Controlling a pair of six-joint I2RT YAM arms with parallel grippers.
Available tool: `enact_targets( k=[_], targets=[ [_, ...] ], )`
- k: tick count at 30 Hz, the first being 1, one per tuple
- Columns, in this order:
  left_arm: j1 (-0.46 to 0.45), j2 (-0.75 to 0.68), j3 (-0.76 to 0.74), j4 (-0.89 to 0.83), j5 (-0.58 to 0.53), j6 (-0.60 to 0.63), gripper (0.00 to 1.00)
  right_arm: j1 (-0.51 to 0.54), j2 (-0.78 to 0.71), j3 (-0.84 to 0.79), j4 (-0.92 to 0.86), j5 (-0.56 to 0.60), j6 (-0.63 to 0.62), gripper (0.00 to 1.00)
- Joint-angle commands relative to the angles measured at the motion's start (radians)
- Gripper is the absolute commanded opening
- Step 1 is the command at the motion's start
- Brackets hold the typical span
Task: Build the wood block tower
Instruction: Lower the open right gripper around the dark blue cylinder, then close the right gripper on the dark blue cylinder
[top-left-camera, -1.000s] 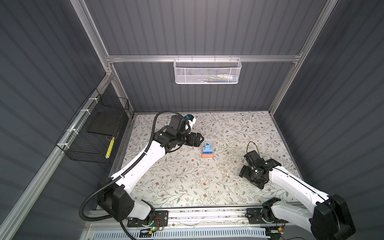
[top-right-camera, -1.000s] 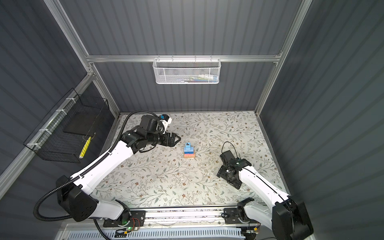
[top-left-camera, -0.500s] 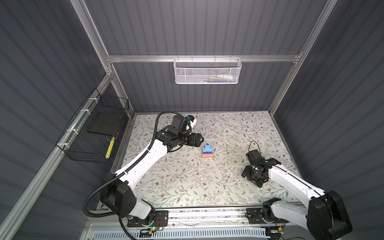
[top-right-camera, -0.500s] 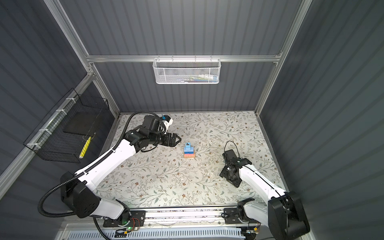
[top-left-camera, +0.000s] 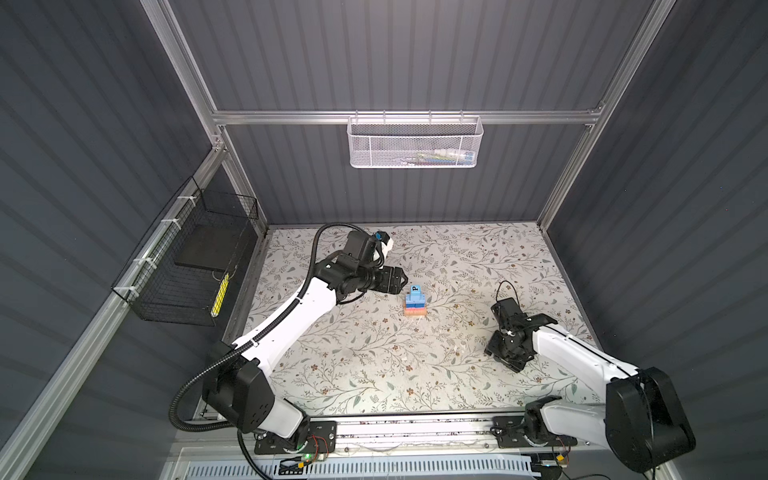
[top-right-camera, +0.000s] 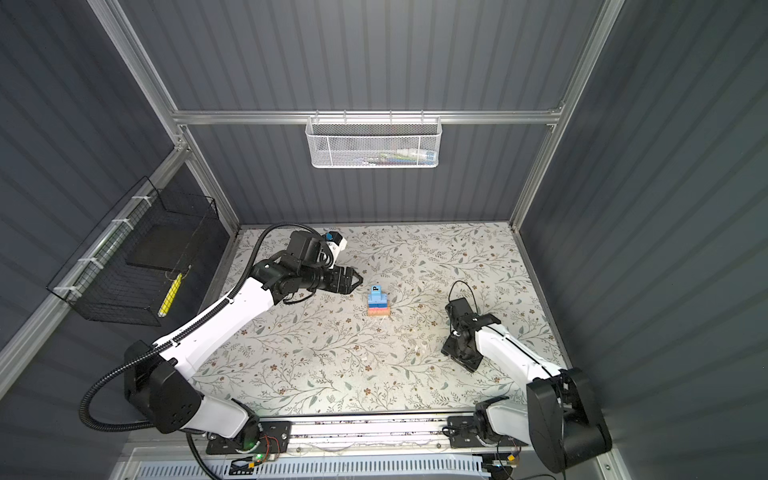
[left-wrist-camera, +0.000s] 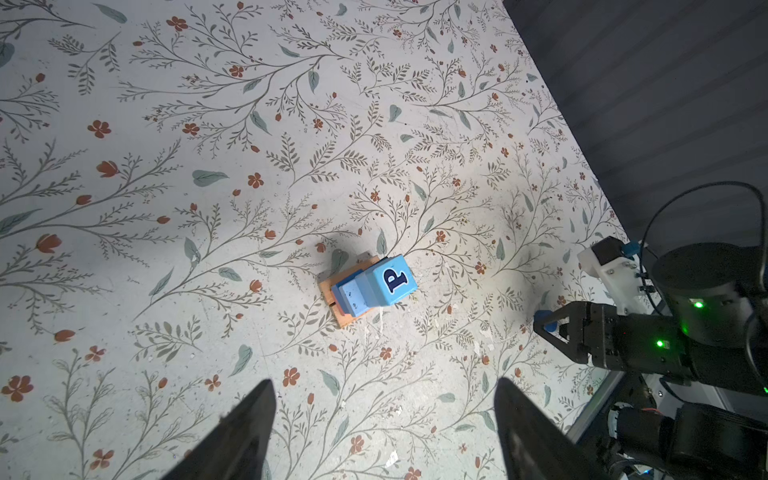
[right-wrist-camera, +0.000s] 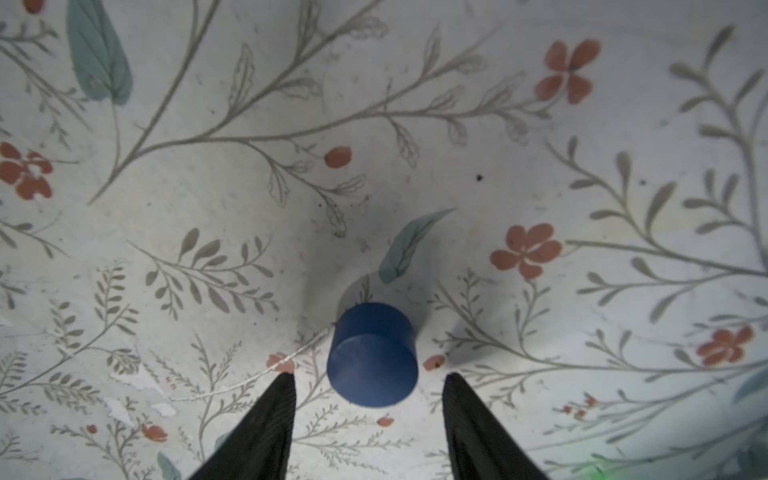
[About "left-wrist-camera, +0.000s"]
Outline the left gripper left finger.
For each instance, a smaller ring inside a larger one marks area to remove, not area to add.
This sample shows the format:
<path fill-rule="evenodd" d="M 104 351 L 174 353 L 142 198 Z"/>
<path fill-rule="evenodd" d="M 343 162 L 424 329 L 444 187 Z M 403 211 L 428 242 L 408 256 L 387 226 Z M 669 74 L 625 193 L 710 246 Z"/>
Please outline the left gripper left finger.
<path fill-rule="evenodd" d="M 261 381 L 164 479 L 260 480 L 276 408 L 273 382 Z"/>

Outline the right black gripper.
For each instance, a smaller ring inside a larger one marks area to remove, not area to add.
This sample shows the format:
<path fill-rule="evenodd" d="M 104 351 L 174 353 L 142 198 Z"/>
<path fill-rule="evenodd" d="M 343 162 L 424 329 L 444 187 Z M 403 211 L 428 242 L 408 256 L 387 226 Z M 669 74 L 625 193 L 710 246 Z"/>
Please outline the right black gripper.
<path fill-rule="evenodd" d="M 614 306 L 583 301 L 552 312 L 558 330 L 534 332 L 575 363 L 683 382 L 695 378 L 688 341 L 670 317 L 620 315 Z"/>

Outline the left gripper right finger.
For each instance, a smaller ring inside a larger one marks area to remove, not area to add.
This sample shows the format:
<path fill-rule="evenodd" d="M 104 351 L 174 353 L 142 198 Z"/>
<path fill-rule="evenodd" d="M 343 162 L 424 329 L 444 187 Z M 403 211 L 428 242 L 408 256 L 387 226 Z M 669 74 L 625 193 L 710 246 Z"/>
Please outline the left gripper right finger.
<path fill-rule="evenodd" d="M 500 378 L 494 412 L 509 479 L 606 479 L 511 380 Z"/>

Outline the natural wood block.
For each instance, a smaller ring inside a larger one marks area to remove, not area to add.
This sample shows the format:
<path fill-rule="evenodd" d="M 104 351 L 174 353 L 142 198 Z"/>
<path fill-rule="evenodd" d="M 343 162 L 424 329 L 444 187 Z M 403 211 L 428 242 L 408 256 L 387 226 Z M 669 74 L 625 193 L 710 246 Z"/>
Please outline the natural wood block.
<path fill-rule="evenodd" d="M 353 314 L 352 307 L 346 306 L 347 297 L 341 292 L 341 285 L 353 281 L 357 275 L 364 273 L 379 260 L 378 256 L 362 255 L 352 267 L 332 274 L 318 283 L 323 298 L 335 313 L 341 317 L 357 318 L 361 316 L 361 314 Z"/>
<path fill-rule="evenodd" d="M 340 328 L 346 328 L 347 326 L 360 319 L 360 316 L 355 317 L 350 314 L 345 314 L 337 303 L 331 304 L 330 310 L 333 313 Z"/>

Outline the light blue rectangular block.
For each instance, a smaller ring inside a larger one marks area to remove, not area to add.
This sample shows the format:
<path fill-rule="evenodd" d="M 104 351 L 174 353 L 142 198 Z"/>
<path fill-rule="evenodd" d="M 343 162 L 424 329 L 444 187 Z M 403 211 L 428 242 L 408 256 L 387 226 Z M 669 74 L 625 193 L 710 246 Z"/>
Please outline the light blue rectangular block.
<path fill-rule="evenodd" d="M 360 317 L 375 306 L 373 290 L 363 271 L 345 277 L 334 284 L 331 291 L 345 315 Z"/>

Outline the teal letter cube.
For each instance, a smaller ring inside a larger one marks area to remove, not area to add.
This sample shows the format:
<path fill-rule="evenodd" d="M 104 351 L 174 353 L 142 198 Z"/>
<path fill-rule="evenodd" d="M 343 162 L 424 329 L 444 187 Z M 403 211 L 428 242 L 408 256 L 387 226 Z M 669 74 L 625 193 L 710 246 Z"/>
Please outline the teal letter cube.
<path fill-rule="evenodd" d="M 403 255 L 386 257 L 364 273 L 365 298 L 373 307 L 388 307 L 418 289 L 417 281 Z"/>

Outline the light blue cube block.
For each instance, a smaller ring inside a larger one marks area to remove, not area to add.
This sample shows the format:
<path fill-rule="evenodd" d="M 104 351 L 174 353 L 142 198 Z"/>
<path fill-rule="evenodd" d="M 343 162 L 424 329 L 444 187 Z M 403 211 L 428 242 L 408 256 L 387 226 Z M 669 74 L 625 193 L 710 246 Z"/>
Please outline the light blue cube block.
<path fill-rule="evenodd" d="M 355 317 L 384 305 L 378 284 L 369 270 L 356 273 L 339 291 L 349 306 L 349 313 Z"/>

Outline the dark blue cylinder block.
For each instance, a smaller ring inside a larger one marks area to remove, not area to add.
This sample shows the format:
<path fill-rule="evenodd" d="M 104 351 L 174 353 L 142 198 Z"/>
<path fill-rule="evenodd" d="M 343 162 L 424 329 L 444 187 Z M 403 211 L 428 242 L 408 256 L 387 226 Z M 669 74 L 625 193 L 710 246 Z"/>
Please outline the dark blue cylinder block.
<path fill-rule="evenodd" d="M 535 332 L 555 333 L 558 330 L 558 320 L 551 320 L 551 310 L 537 310 L 533 317 L 533 329 Z"/>

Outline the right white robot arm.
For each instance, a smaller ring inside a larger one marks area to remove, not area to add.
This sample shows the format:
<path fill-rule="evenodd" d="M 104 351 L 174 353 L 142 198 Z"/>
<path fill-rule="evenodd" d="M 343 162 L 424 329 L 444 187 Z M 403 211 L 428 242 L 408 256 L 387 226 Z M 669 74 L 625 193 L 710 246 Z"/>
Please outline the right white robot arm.
<path fill-rule="evenodd" d="M 572 301 L 534 316 L 534 331 L 570 360 L 658 377 L 664 388 L 698 383 L 732 392 L 767 391 L 767 291 L 761 247 L 696 243 L 655 256 L 616 238 L 580 254 L 607 304 Z M 615 402 L 598 443 L 615 479 L 763 479 L 767 424 L 683 400 L 667 416 Z"/>

